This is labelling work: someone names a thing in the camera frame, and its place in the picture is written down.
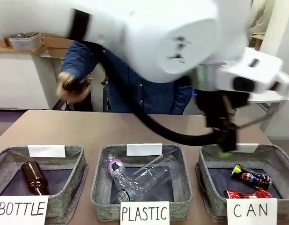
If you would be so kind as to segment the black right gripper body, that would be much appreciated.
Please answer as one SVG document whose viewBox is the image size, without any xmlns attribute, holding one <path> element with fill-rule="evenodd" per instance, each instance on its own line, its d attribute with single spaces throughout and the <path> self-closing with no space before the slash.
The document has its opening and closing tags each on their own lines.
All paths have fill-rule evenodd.
<svg viewBox="0 0 289 225">
<path fill-rule="evenodd" d="M 195 102 L 206 119 L 208 128 L 233 127 L 231 117 L 237 108 L 248 105 L 249 93 L 236 91 L 195 90 Z"/>
</svg>

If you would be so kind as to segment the person right hand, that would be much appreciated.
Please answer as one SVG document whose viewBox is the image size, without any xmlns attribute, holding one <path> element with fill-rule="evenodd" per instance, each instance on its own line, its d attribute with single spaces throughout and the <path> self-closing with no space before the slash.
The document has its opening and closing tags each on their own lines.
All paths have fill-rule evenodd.
<svg viewBox="0 0 289 225">
<path fill-rule="evenodd" d="M 63 83 L 67 79 L 70 78 L 70 74 L 66 72 L 61 72 L 58 75 L 58 86 L 56 89 L 56 95 L 63 99 L 64 101 L 67 101 L 68 103 L 75 104 L 83 101 L 87 95 L 91 92 L 92 86 L 89 85 L 84 91 L 82 91 L 80 94 L 74 94 L 72 92 L 69 92 L 63 88 Z"/>
</svg>

